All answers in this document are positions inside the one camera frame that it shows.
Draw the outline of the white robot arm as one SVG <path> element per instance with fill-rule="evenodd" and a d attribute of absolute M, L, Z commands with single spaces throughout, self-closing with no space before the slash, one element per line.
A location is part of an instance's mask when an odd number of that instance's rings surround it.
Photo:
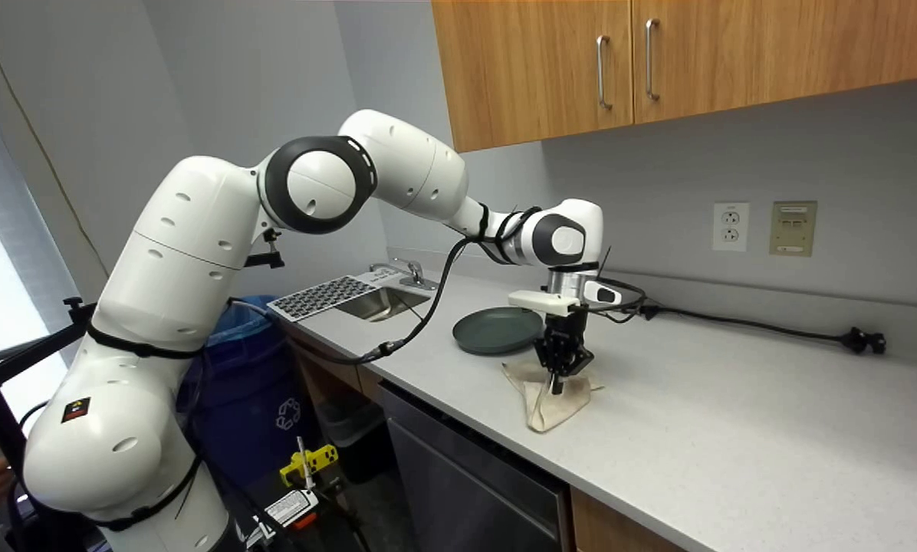
<path fill-rule="evenodd" d="M 211 465 L 176 412 L 178 388 L 257 233 L 332 233 L 370 196 L 463 233 L 499 264 L 555 269 L 567 307 L 603 249 L 595 202 L 495 211 L 468 196 L 457 149 L 379 111 L 285 142 L 254 166 L 185 156 L 140 208 L 67 377 L 26 432 L 26 493 L 92 521 L 114 552 L 238 552 Z"/>

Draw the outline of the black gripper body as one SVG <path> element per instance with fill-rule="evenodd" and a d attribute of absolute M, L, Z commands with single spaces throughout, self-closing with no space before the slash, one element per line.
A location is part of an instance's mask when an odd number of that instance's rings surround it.
<path fill-rule="evenodd" d="M 573 377 L 590 361 L 592 353 L 586 349 L 586 310 L 570 307 L 564 316 L 548 312 L 538 340 L 534 344 L 538 365 L 552 377 Z"/>

